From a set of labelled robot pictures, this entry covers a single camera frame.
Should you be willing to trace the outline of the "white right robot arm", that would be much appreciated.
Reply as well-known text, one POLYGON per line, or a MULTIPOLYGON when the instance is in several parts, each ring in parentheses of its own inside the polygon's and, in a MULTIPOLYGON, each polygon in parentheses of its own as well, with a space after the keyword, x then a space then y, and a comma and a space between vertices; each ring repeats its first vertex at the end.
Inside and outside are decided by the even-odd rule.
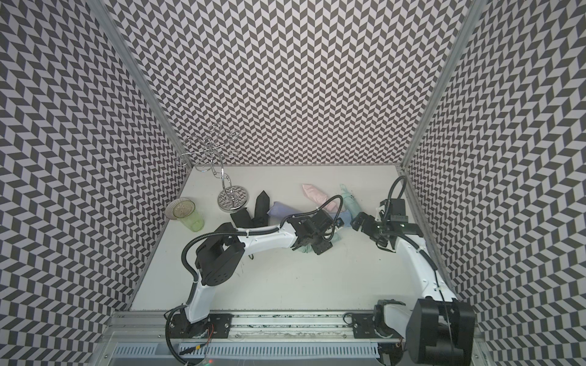
POLYGON ((374 332, 398 337, 398 345, 415 364, 470 365, 476 326, 473 307, 457 299, 431 258, 423 231, 397 218, 375 218, 361 212, 351 224, 378 248, 400 256, 418 298, 380 300, 374 307, 374 332))

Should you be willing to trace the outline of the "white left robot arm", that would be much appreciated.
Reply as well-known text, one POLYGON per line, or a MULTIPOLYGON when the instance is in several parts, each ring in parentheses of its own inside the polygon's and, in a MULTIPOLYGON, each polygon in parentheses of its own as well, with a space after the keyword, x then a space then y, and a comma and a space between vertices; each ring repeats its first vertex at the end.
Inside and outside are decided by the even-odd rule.
POLYGON ((166 315, 166 335, 171 339, 206 336, 212 331, 209 314, 217 287, 236 272, 243 258, 273 249, 311 247, 320 255, 333 247, 332 239, 343 220, 323 210, 289 215, 268 227, 236 228, 220 225, 212 233, 191 240, 181 263, 192 276, 185 304, 166 315))

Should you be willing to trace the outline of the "blue umbrella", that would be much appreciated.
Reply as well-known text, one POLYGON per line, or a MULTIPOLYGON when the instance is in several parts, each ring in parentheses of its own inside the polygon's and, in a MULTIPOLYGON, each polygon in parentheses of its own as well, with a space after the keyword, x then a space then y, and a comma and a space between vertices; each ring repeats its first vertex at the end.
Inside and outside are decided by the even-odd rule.
POLYGON ((351 227, 352 214, 348 210, 343 210, 336 217, 337 212, 329 212, 332 219, 335 220, 336 227, 351 227))

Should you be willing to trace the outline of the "mint green umbrella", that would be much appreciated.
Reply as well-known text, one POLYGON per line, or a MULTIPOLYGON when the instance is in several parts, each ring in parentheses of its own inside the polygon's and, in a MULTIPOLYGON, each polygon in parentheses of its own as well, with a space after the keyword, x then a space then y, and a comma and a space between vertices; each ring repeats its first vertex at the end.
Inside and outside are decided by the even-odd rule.
POLYGON ((293 251, 299 251, 301 253, 314 253, 312 244, 319 240, 331 241, 332 244, 341 239, 338 233, 334 233, 333 236, 314 235, 306 236, 299 239, 291 248, 293 251))

